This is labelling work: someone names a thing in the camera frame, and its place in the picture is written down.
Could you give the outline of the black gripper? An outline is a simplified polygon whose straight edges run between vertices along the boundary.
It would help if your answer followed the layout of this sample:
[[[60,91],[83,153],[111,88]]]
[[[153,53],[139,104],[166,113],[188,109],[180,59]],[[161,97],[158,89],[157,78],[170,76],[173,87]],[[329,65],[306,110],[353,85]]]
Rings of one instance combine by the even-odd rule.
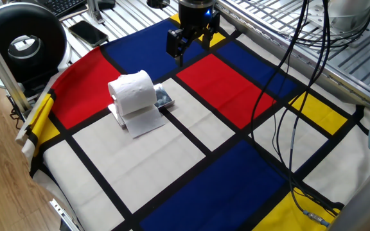
[[[184,53],[192,43],[191,37],[184,33],[203,31],[202,47],[210,48],[210,42],[220,27],[220,14],[214,12],[216,0],[180,0],[180,29],[169,30],[166,41],[166,52],[175,59],[179,67],[183,66]]]

